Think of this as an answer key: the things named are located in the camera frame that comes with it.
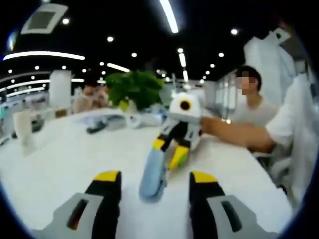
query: yellow robot part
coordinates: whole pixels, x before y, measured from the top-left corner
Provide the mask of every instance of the yellow robot part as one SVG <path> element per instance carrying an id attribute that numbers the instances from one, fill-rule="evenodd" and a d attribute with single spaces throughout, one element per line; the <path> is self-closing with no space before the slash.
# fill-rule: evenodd
<path id="1" fill-rule="evenodd" d="M 115 182 L 118 173 L 119 171 L 108 171 L 100 173 L 94 178 L 94 181 Z"/>
<path id="2" fill-rule="evenodd" d="M 184 146 L 178 146 L 173 156 L 173 159 L 169 164 L 169 171 L 172 171 L 179 165 L 183 164 L 187 159 L 188 152 L 189 148 Z"/>
<path id="3" fill-rule="evenodd" d="M 165 141 L 162 139 L 157 138 L 153 144 L 153 147 L 157 150 L 160 150 L 160 148 L 164 145 Z"/>
<path id="4" fill-rule="evenodd" d="M 198 171 L 192 171 L 192 174 L 195 178 L 195 183 L 215 183 L 217 182 L 217 178 L 213 177 L 210 174 L 198 172 Z"/>

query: green plant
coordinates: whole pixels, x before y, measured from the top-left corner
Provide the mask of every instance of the green plant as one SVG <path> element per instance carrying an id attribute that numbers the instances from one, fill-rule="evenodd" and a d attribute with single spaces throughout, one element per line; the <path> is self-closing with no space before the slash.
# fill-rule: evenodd
<path id="1" fill-rule="evenodd" d="M 109 100 L 114 106 L 119 106 L 121 101 L 132 100 L 140 111 L 153 104 L 161 104 L 159 93 L 163 81 L 151 72 L 115 73 L 107 76 L 105 81 L 110 88 Z"/>

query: potted plant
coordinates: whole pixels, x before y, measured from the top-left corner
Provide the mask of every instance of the potted plant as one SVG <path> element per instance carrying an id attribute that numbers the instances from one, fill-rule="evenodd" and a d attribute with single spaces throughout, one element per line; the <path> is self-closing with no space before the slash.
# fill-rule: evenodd
<path id="1" fill-rule="evenodd" d="M 105 78 L 109 100 L 122 111 L 142 111 L 154 104 L 161 104 L 160 90 L 163 81 L 151 72 L 131 71 L 115 73 Z"/>

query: white table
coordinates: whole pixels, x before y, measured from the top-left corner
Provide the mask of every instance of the white table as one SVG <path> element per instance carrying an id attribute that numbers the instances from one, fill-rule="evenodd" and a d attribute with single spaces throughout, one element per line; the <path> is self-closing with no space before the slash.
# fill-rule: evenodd
<path id="1" fill-rule="evenodd" d="M 121 170 L 121 215 L 117 238 L 186 238 L 188 177 L 191 170 L 218 178 L 226 194 L 235 195 L 257 215 L 266 231 L 279 232 L 291 208 L 268 174 L 244 148 L 203 137 L 189 163 L 172 174 L 162 200 L 145 205 L 138 186 L 146 157 L 159 127 L 103 131 L 88 135 L 76 121 L 86 115 L 113 114 L 103 109 L 55 119 L 35 134 L 37 151 L 22 158 L 16 140 L 0 148 L 1 180 L 17 214 L 29 228 L 42 229 L 53 211 L 74 193 L 84 192 L 94 176 Z"/>

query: black ceiling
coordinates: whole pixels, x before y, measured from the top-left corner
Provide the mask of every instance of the black ceiling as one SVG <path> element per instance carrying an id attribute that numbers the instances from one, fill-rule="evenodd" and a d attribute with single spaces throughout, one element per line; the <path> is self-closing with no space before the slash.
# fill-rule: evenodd
<path id="1" fill-rule="evenodd" d="M 51 56 L 28 56 L 0 61 L 0 88 L 11 84 L 2 78 L 35 71 L 72 69 L 76 78 L 86 78 L 82 69 L 91 69 L 94 80 L 116 72 L 106 66 L 111 62 L 130 70 L 156 69 L 183 78 L 177 49 L 183 48 L 190 79 L 199 80 L 210 70 L 207 80 L 218 80 L 245 62 L 243 45 L 252 37 L 265 37 L 272 29 L 263 6 L 241 1 L 169 0 L 179 33 L 173 34 L 160 0 L 74 1 L 52 0 L 69 7 L 64 17 L 68 25 L 58 24 L 51 34 L 17 35 L 13 51 L 8 51 L 8 36 L 20 32 L 25 21 L 41 5 L 40 0 L 7 1 L 10 14 L 1 16 L 0 46 L 2 56 L 24 51 L 56 51 L 85 56 L 73 60 Z M 239 34 L 230 34 L 232 28 Z M 114 37 L 108 42 L 107 37 Z M 29 77 L 15 79 L 29 81 Z"/>

